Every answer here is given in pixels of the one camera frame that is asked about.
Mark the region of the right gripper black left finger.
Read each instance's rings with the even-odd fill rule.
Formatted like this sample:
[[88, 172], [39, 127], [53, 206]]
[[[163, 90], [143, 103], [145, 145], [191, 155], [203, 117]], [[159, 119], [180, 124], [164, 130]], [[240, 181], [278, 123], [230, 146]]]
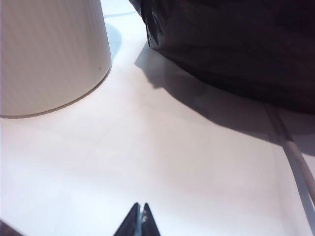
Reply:
[[136, 232], [139, 213], [140, 204], [135, 203], [122, 221], [121, 225], [116, 230], [114, 236], [133, 236]]

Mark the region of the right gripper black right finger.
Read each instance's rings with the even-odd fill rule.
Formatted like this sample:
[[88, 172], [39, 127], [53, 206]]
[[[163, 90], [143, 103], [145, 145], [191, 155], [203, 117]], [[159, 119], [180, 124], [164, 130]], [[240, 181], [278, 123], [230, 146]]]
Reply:
[[145, 203], [142, 211], [141, 235], [161, 236], [148, 203]]

